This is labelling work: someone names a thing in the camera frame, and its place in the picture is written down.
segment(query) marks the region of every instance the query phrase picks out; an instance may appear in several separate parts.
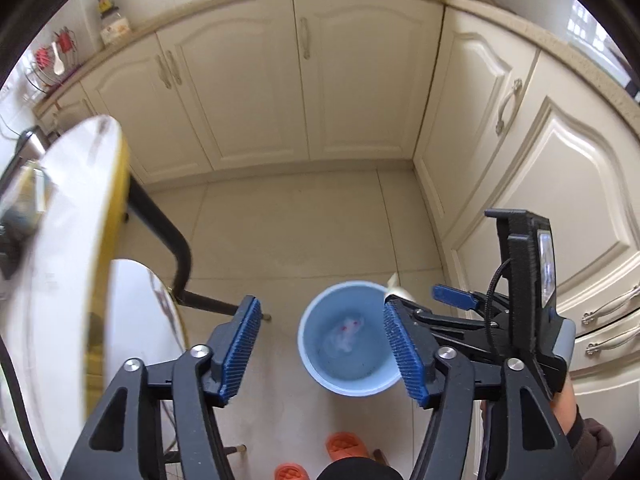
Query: white spoon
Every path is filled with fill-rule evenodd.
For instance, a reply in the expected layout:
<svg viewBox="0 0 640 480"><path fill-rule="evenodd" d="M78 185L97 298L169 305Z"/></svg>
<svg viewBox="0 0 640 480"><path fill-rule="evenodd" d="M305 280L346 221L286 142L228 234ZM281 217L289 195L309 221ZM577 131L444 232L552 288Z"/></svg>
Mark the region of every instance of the white spoon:
<svg viewBox="0 0 640 480"><path fill-rule="evenodd" d="M55 62L53 63L53 73L55 75L62 75L65 72L65 64L62 63L60 56L58 55L58 45L54 41L51 43L53 47L53 57L55 58Z"/></svg>

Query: person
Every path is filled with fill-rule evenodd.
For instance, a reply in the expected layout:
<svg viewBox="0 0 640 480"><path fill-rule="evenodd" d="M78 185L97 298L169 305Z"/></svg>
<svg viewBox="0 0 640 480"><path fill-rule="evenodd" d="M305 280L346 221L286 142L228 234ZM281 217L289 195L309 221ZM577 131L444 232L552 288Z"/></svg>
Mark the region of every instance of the person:
<svg viewBox="0 0 640 480"><path fill-rule="evenodd" d="M579 477L582 480L610 479L616 469L613 437L596 420L580 416L569 375L562 392L551 401L551 408L569 441ZM356 434L332 434L326 440L326 450L332 463L320 473L318 480L402 480L395 469L370 459L367 448ZM309 475L300 464L285 463L274 471L274 480L309 480Z"/></svg>

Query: black pants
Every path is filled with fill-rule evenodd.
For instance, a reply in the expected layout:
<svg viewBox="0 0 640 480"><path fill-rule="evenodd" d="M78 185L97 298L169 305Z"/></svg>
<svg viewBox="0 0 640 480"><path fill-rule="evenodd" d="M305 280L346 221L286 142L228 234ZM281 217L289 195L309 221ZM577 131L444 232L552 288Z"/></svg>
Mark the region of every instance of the black pants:
<svg viewBox="0 0 640 480"><path fill-rule="evenodd" d="M329 464L318 480L402 480L400 473L370 458L352 456Z"/></svg>

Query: black wristband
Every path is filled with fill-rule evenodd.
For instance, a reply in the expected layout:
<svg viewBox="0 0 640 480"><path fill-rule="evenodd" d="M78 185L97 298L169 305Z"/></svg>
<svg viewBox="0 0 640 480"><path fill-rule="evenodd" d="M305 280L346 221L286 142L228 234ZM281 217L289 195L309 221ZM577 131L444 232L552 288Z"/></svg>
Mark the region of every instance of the black wristband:
<svg viewBox="0 0 640 480"><path fill-rule="evenodd" d="M574 424L569 430L569 433L566 434L566 439L569 441L569 446L571 446L571 449L577 446L583 431L584 431L584 421L580 416L580 408L577 408L575 410Z"/></svg>

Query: device screen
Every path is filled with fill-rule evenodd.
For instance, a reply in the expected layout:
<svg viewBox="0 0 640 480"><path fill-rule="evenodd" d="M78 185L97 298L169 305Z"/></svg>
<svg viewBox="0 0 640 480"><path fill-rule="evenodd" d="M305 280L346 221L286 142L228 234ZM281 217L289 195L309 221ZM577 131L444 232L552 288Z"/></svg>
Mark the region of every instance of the device screen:
<svg viewBox="0 0 640 480"><path fill-rule="evenodd" d="M540 297L544 308L556 290L556 260L551 231L538 231L538 250L540 251Z"/></svg>

